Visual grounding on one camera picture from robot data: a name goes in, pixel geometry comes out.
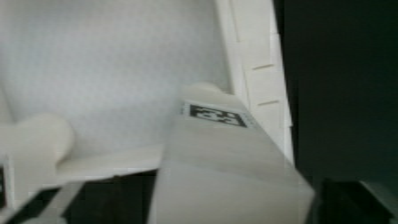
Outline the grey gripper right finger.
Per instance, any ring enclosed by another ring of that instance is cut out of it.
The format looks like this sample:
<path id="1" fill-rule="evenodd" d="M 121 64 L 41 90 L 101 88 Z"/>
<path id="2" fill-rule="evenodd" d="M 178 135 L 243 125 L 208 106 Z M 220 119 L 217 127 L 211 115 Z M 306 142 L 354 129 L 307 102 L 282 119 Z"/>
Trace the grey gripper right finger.
<path id="1" fill-rule="evenodd" d="M 398 224 L 398 212 L 359 181 L 322 181 L 307 224 Z"/>

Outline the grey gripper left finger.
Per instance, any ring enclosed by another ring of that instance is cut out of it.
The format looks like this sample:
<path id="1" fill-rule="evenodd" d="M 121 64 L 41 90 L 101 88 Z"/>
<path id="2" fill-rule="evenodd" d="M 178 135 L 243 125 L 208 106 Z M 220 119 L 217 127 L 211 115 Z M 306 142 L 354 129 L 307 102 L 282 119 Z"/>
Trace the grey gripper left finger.
<path id="1" fill-rule="evenodd" d="M 71 182 L 62 186 L 39 216 L 30 218 L 23 224 L 67 224 L 62 214 L 82 191 L 83 185 L 83 182 Z"/>

